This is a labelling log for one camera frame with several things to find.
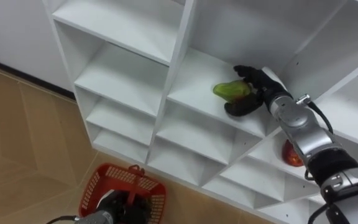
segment black cable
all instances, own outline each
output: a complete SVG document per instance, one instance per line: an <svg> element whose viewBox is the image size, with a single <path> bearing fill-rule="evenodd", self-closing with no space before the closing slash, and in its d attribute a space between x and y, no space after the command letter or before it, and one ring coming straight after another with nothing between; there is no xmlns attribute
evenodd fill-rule
<svg viewBox="0 0 358 224"><path fill-rule="evenodd" d="M58 218L54 218L53 220L50 220L49 222L47 222L47 224L53 224L57 221L75 221L76 215L64 215L64 216L60 216Z"/></svg>
<svg viewBox="0 0 358 224"><path fill-rule="evenodd" d="M313 102L310 101L308 103L308 106L310 107L310 109L314 110L314 112L316 112L318 115L320 115L320 117L323 119L323 121L326 123L328 131L331 134L334 134L334 130L333 127L331 126L331 123L328 121L327 117L324 115L324 113L318 108L318 106Z"/></svg>
<svg viewBox="0 0 358 224"><path fill-rule="evenodd" d="M308 181L314 181L313 177L309 177L309 171L308 170L305 171L305 179L308 180Z"/></svg>
<svg viewBox="0 0 358 224"><path fill-rule="evenodd" d="M314 220L325 210L327 210L327 208L328 208L328 204L325 204L321 206L319 209L317 209L315 212L313 212L313 214L311 214L311 216L309 217L308 224L313 224Z"/></svg>

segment cubby shelf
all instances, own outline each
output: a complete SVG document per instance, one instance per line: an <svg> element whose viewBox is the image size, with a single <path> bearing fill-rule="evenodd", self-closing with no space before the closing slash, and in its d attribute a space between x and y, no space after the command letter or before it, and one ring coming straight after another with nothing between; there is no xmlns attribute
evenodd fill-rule
<svg viewBox="0 0 358 224"><path fill-rule="evenodd" d="M307 223L324 201L304 167L283 162L287 137L266 106L235 118L213 93L244 64L310 94L358 161L358 0L45 1L95 149L274 223Z"/></svg>
<svg viewBox="0 0 358 224"><path fill-rule="evenodd" d="M134 161L145 163L148 147L123 136L102 129L93 141L95 147L102 147L106 153L120 154Z"/></svg>
<svg viewBox="0 0 358 224"><path fill-rule="evenodd" d="M169 65L183 6L163 0L68 1L53 18Z"/></svg>
<svg viewBox="0 0 358 224"><path fill-rule="evenodd" d="M221 176L279 202L308 197L319 190L313 184L248 157L225 170Z"/></svg>
<svg viewBox="0 0 358 224"><path fill-rule="evenodd" d="M324 99L318 106L337 135L358 143L358 77Z"/></svg>
<svg viewBox="0 0 358 224"><path fill-rule="evenodd" d="M152 139L153 118L107 99L95 105L86 121L145 145Z"/></svg>
<svg viewBox="0 0 358 224"><path fill-rule="evenodd" d="M75 85L156 116L167 72L159 63L106 43Z"/></svg>
<svg viewBox="0 0 358 224"><path fill-rule="evenodd" d="M168 105L157 136L222 164L228 164L260 141L258 137L241 133L184 106Z"/></svg>
<svg viewBox="0 0 358 224"><path fill-rule="evenodd" d="M203 188L216 194L223 201L229 199L249 208L260 208L279 202L221 176L209 181Z"/></svg>
<svg viewBox="0 0 358 224"><path fill-rule="evenodd" d="M282 147L286 140L286 135L281 131L272 139L269 139L258 148L254 149L248 156L266 164L270 164L281 171L304 179L306 170L304 166L293 167L286 164L282 159Z"/></svg>
<svg viewBox="0 0 358 224"><path fill-rule="evenodd" d="M310 202L306 199L281 203L259 209L259 211L284 223L308 223L309 216L312 214L310 212Z"/></svg>
<svg viewBox="0 0 358 224"><path fill-rule="evenodd" d="M194 185L202 184L224 167L159 138L154 142L147 165Z"/></svg>
<svg viewBox="0 0 358 224"><path fill-rule="evenodd" d="M223 108L225 101L212 92L216 84L238 79L232 65L189 49L168 99L263 138L270 121L266 108L242 118L232 118Z"/></svg>

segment basket handle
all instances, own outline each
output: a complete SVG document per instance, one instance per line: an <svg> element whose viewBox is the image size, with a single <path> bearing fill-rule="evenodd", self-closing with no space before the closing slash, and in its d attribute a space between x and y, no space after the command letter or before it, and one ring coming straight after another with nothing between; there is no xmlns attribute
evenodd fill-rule
<svg viewBox="0 0 358 224"><path fill-rule="evenodd" d="M127 200L127 205L132 205L132 203L134 203L135 200L135 196L136 196L136 188L137 185L139 184L139 180L140 178L142 178L145 174L145 171L143 168L140 168L139 165L133 165L130 166L128 168L129 172L135 174L135 180L134 180L134 185L132 186L131 191L129 192L129 196L128 196L128 200Z"/></svg>

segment wooden floor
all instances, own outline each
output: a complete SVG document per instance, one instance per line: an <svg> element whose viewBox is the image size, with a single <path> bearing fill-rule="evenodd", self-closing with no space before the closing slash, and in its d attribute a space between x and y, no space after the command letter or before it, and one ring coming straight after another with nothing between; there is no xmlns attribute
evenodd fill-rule
<svg viewBox="0 0 358 224"><path fill-rule="evenodd" d="M104 162L128 166L91 148L75 102L0 71L0 224L77 214L90 173ZM149 175L168 190L164 224L268 223Z"/></svg>

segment robotic arm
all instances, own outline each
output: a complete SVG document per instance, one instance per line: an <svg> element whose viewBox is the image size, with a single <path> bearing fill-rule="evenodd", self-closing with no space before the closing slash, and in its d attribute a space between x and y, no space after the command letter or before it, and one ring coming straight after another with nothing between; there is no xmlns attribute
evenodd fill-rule
<svg viewBox="0 0 358 224"><path fill-rule="evenodd" d="M305 95L295 101L268 68L256 70L240 65L234 69L257 90L258 101L263 101L294 145L306 166L305 178L310 173L321 189L326 205L310 217L309 224L325 210L331 224L358 223L358 163L336 141L331 125L310 97ZM306 106L322 116L329 131L318 124L314 113ZM225 105L226 111L231 113L227 108L237 109L232 114L238 116L250 113L257 107L236 102Z"/></svg>

